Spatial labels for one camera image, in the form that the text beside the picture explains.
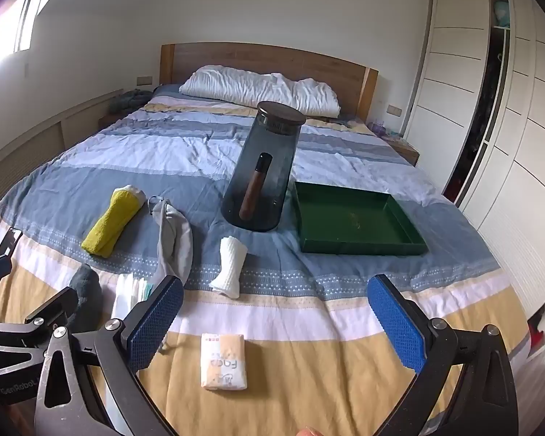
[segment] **window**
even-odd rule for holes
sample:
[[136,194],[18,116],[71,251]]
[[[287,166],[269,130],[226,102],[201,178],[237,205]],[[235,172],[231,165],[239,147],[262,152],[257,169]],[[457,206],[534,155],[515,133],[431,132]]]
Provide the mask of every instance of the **window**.
[[0,61],[7,55],[30,48],[36,16],[48,0],[16,0],[0,14]]

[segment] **striped duvet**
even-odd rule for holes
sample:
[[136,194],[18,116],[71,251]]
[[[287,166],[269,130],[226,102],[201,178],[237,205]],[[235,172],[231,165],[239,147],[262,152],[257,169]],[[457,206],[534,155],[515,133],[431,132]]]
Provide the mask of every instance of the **striped duvet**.
[[[194,259],[167,351],[140,379],[179,434],[372,434],[413,377],[401,366],[365,298],[367,280],[385,273],[429,317],[454,328],[496,324],[513,367],[528,335],[509,277],[461,213],[419,170],[374,136],[303,126],[292,178],[391,193],[426,240],[417,257],[303,254],[289,188],[279,226],[252,233],[227,224],[219,201],[234,170],[253,110],[216,101],[160,96],[144,109],[63,153],[16,184],[0,202],[0,241],[23,230],[12,273],[0,282],[0,322],[21,322],[68,285],[81,263],[100,276],[106,317],[117,277],[151,276],[157,225],[145,209],[128,224],[108,259],[80,242],[118,186],[170,199],[192,225]],[[210,291],[219,241],[248,246],[241,297]],[[200,387],[200,335],[244,334],[248,389]],[[427,424],[433,428],[458,369]]]

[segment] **blue gripper pad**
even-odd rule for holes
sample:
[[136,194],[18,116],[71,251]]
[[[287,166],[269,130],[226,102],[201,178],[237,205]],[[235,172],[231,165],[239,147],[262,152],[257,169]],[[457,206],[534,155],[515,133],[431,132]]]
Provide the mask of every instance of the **blue gripper pad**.
[[135,306],[150,301],[154,301],[154,304],[127,338],[128,364],[133,372],[149,366],[171,323],[182,307],[183,285],[181,280],[173,278],[173,281],[163,290],[154,291],[145,302],[139,302]]
[[367,299],[401,363],[419,374],[426,363],[424,338],[420,331],[376,276],[367,283]]

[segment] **gray cloth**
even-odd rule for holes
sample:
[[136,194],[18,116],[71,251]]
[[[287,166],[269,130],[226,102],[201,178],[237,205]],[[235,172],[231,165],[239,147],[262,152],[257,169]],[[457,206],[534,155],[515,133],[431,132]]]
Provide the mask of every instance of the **gray cloth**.
[[120,112],[131,113],[137,108],[141,108],[149,103],[153,97],[153,93],[149,90],[131,90],[129,92],[122,93],[111,99],[109,103],[109,114],[115,114]]
[[103,291],[99,284],[99,275],[87,264],[81,264],[68,286],[77,292],[79,303],[75,313],[68,318],[67,328],[71,332],[97,330],[103,311]]
[[192,268],[192,228],[168,199],[152,196],[148,208],[160,227],[157,269],[150,282],[157,285],[166,275],[175,275],[185,284]]

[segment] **screw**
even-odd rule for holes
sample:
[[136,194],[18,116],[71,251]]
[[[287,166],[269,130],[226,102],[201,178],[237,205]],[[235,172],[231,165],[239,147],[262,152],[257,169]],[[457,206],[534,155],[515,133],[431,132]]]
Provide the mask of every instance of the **screw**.
[[105,329],[108,331],[114,331],[121,325],[120,320],[117,318],[114,318],[112,320],[109,320],[107,323],[105,323]]
[[64,326],[59,326],[55,329],[53,336],[56,338],[62,338],[65,334],[67,334],[67,328]]
[[491,336],[498,336],[498,328],[494,324],[487,326],[487,333]]
[[432,326],[437,330],[444,330],[448,324],[442,318],[432,318]]

